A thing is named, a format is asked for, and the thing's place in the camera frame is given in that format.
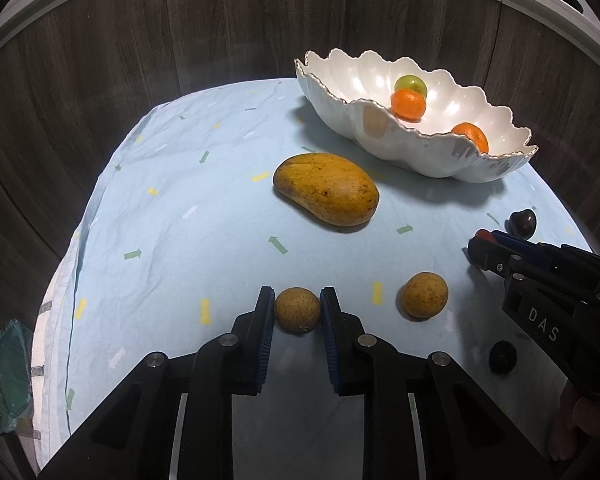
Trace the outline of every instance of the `green plastic bag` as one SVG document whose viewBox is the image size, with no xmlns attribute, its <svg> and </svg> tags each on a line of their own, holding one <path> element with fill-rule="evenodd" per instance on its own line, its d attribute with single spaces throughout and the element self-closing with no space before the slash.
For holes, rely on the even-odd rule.
<svg viewBox="0 0 600 480">
<path fill-rule="evenodd" d="M 31 330 L 16 319 L 0 332 L 0 433 L 13 431 L 17 418 L 31 413 L 32 340 Z"/>
</svg>

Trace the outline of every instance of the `wood panel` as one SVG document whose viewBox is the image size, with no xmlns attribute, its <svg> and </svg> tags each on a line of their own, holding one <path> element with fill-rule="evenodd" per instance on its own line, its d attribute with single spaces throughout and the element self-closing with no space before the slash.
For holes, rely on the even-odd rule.
<svg viewBox="0 0 600 480">
<path fill-rule="evenodd" d="M 179 94 L 166 0 L 69 0 L 0 49 L 0 179 L 57 253 L 114 149 Z"/>
<path fill-rule="evenodd" d="M 600 242 L 600 67 L 536 20 L 503 6 L 485 83 L 540 147 L 532 165 Z"/>
<path fill-rule="evenodd" d="M 0 330 L 13 318 L 33 330 L 58 263 L 0 186 Z"/>
<path fill-rule="evenodd" d="M 498 28 L 496 0 L 357 0 L 347 51 L 408 56 L 424 70 L 449 70 L 461 85 L 482 86 Z"/>
<path fill-rule="evenodd" d="M 344 0 L 167 0 L 183 93 L 295 75 L 305 51 L 342 46 Z"/>
</svg>

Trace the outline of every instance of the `green fruit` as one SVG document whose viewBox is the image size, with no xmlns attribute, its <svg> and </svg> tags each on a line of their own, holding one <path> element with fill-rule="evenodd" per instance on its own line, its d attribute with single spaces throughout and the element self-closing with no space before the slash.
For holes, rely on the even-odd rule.
<svg viewBox="0 0 600 480">
<path fill-rule="evenodd" d="M 427 85 L 424 84 L 422 79 L 415 75 L 403 75 L 395 82 L 394 92 L 403 88 L 415 90 L 417 93 L 422 94 L 425 99 L 427 98 Z"/>
</svg>

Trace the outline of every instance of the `orange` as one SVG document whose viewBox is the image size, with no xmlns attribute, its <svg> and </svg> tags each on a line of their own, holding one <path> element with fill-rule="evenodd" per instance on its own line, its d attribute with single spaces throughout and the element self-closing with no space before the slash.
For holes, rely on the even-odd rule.
<svg viewBox="0 0 600 480">
<path fill-rule="evenodd" d="M 469 140 L 472 140 L 480 153 L 489 153 L 489 143 L 487 137 L 478 126 L 471 123 L 456 124 L 451 128 L 453 134 L 464 135 Z"/>
<path fill-rule="evenodd" d="M 401 119 L 417 121 L 426 109 L 424 96 L 415 90 L 401 88 L 391 95 L 391 112 Z"/>
</svg>

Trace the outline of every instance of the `table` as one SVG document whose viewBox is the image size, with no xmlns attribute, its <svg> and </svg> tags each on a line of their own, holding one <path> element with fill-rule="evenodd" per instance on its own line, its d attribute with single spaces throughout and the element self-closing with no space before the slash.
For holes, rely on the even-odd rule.
<svg viewBox="0 0 600 480">
<path fill-rule="evenodd" d="M 312 151 L 350 158 L 376 181 L 368 225 L 330 228 L 274 193 L 277 166 Z M 400 352 L 448 352 L 544 451 L 564 376 L 501 311 L 502 280 L 462 251 L 477 229 L 503 229 L 527 207 L 538 215 L 533 242 L 588 248 L 530 165 L 488 184 L 408 173 L 329 130 L 295 80 L 154 108 L 100 175 L 45 297 L 33 359 L 44 364 L 34 378 L 40 465 L 144 355 L 197 351 L 253 309 L 262 285 L 334 286 L 343 311 Z M 413 322 L 397 295 L 423 270 L 442 275 L 450 296 L 438 316 Z M 506 377 L 487 364 L 501 339 L 518 350 Z M 321 332 L 276 327 L 263 393 L 234 398 L 235 478 L 356 478 L 362 423 L 362 399 L 331 389 Z"/>
</svg>

